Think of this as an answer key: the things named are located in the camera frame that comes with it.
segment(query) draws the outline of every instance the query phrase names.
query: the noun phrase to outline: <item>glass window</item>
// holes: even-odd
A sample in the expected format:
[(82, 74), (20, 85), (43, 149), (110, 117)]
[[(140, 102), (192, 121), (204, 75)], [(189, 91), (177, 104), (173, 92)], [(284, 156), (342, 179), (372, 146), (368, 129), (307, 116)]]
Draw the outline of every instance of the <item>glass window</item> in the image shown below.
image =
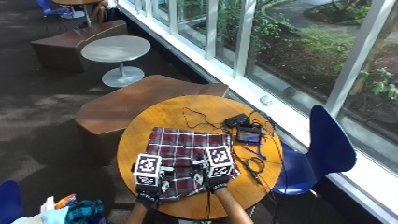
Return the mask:
[(207, 1), (179, 0), (179, 33), (201, 49), (205, 45)]
[(361, 150), (398, 174), (398, 17), (397, 10), (377, 36), (350, 88), (341, 121)]
[(153, 0), (152, 1), (153, 9), (152, 16), (156, 18), (164, 25), (169, 26), (169, 7), (167, 0)]
[(257, 1), (245, 76), (297, 110), (326, 103), (370, 1)]
[(240, 0), (219, 0), (216, 58), (235, 67)]

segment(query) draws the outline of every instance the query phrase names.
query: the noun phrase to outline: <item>wooden table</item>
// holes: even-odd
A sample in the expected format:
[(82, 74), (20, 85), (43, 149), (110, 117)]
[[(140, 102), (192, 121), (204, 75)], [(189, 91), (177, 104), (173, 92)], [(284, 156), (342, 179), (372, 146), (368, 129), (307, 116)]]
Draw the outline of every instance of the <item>wooden table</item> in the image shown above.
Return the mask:
[(100, 2), (102, 0), (52, 0), (55, 3), (60, 5), (67, 5), (67, 6), (84, 6), (84, 11), (86, 11), (86, 20), (87, 20), (87, 26), (91, 26), (91, 20), (90, 20), (90, 15), (87, 12), (87, 5), (94, 4)]
[[(131, 172), (132, 164), (137, 161), (137, 156), (140, 153), (145, 152), (149, 134), (155, 127), (165, 128), (179, 128), (184, 130), (191, 130), (187, 126), (187, 121), (183, 115), (183, 109), (188, 107), (189, 109), (199, 111), (204, 115), (211, 123), (221, 123), (225, 119), (232, 116), (245, 113), (251, 114), (253, 109), (231, 99), (211, 96), (211, 95), (188, 95), (181, 96), (159, 104), (151, 106), (129, 123), (124, 135), (122, 138), (119, 152), (118, 152), (118, 163), (120, 172), (123, 175), (124, 183), (137, 195), (136, 192), (136, 182), (133, 174)], [(185, 117), (191, 126), (195, 126), (205, 122), (204, 116), (197, 113), (187, 111)], [(257, 119), (265, 123), (265, 118), (263, 118), (257, 113), (251, 116), (251, 119)], [(267, 123), (267, 129), (272, 132), (273, 127)], [(200, 125), (196, 129), (197, 132), (205, 133), (223, 133), (223, 130), (213, 128), (211, 125)], [(256, 154), (245, 150), (241, 143), (235, 141), (235, 151), (239, 156), (245, 160), (253, 157)], [(267, 191), (257, 184), (251, 174), (244, 169), (240, 162), (237, 162), (241, 175), (236, 180), (229, 182), (228, 189), (231, 190), (237, 202), (248, 209), (259, 203), (259, 201), (267, 196), (268, 191), (275, 186), (281, 172), (281, 144), (279, 136), (275, 135), (275, 140), (271, 135), (267, 135), (267, 142), (261, 147), (263, 154), (268, 157), (265, 161), (265, 171), (260, 174), (264, 178), (263, 184), (265, 185)], [(219, 202), (219, 199), (212, 195), (212, 210), (211, 219), (227, 217), (227, 213)], [(201, 193), (172, 203), (163, 203), (160, 206), (160, 211), (169, 216), (181, 219), (195, 219), (203, 220), (205, 216), (208, 199), (207, 193)]]

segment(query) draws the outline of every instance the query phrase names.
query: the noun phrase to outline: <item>wooden bench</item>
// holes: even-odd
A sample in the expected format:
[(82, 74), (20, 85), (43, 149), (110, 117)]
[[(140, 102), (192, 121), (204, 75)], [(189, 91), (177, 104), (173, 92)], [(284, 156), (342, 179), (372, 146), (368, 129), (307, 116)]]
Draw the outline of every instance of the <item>wooden bench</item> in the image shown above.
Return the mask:
[(115, 35), (127, 35), (123, 20), (70, 30), (60, 35), (32, 41), (31, 45), (46, 68), (84, 72), (88, 60), (82, 55), (83, 47), (92, 41)]
[(111, 163), (129, 122), (149, 106), (183, 95), (224, 96), (227, 91), (224, 84), (197, 84), (153, 75), (88, 102), (76, 125), (99, 164)]

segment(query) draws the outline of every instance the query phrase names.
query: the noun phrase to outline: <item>gray carpet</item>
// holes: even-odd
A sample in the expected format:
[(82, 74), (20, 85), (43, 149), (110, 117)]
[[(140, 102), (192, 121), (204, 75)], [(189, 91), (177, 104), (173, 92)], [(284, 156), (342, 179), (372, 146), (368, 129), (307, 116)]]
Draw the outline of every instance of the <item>gray carpet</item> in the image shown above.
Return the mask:
[[(26, 216), (39, 213), (48, 196), (59, 200), (76, 193), (79, 200), (102, 199), (110, 221), (124, 223), (135, 197), (116, 162), (96, 165), (75, 127), (82, 106), (116, 90), (104, 85), (102, 76), (118, 65), (92, 63), (80, 74), (43, 68), (30, 44), (47, 37), (40, 8), (34, 0), (4, 0), (0, 8), (0, 182), (19, 182)], [(74, 27), (75, 21), (67, 21), (67, 28)], [(64, 31), (56, 18), (48, 18), (48, 29), (52, 35)], [(189, 81), (155, 49), (127, 65), (140, 67), (148, 76)], [(312, 218), (312, 204), (311, 194), (285, 197), (279, 223), (348, 223), (322, 200)], [(271, 223), (273, 214), (275, 203), (265, 199), (253, 215), (256, 223)]]

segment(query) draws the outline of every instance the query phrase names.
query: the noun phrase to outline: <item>plaid cloth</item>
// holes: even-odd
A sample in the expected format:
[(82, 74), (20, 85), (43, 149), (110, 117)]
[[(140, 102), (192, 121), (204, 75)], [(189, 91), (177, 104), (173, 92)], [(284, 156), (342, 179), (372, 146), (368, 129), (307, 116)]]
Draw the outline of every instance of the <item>plaid cloth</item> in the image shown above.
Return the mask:
[(103, 201), (80, 201), (70, 206), (66, 224), (87, 224), (104, 211)]
[[(227, 146), (231, 148), (231, 137), (227, 134), (199, 133), (171, 128), (155, 128), (149, 136), (147, 153), (161, 156), (161, 165), (175, 167), (168, 181), (171, 187), (160, 196), (161, 202), (179, 200), (205, 191), (201, 184), (192, 178), (193, 161), (204, 158), (208, 147)], [(240, 175), (237, 165), (231, 173), (231, 180)]]

